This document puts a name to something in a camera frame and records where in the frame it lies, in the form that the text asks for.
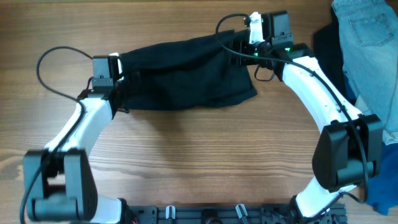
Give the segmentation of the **black shorts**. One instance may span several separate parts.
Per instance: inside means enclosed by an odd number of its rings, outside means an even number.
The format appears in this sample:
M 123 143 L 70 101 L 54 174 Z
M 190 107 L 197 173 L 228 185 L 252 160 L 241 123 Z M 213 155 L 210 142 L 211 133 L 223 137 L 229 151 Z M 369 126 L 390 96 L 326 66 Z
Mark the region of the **black shorts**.
M 220 108 L 256 96 L 248 68 L 230 63 L 223 49 L 247 36 L 246 30 L 227 30 L 121 54 L 123 75 L 128 79 L 124 106 L 161 111 Z

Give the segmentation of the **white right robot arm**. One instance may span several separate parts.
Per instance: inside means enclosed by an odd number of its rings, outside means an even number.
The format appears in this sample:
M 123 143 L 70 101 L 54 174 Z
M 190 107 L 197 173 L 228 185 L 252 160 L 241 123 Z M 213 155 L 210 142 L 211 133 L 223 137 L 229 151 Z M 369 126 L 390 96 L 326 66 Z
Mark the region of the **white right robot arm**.
M 347 101 L 306 44 L 234 40 L 224 49 L 233 62 L 272 70 L 299 97 L 320 131 L 312 157 L 314 176 L 292 197 L 289 222 L 321 220 L 343 197 L 365 203 L 369 180 L 381 169 L 382 128 L 377 115 L 364 115 Z

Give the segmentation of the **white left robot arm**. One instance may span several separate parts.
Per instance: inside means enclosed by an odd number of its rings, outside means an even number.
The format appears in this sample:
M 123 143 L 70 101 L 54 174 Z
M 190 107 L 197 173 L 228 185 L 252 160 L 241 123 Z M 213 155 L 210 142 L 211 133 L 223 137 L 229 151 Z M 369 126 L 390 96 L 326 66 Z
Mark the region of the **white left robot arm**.
M 122 198 L 98 193 L 88 157 L 121 106 L 122 66 L 117 54 L 94 56 L 92 87 L 74 100 L 76 109 L 42 150 L 23 157 L 25 192 L 20 222 L 137 223 Z

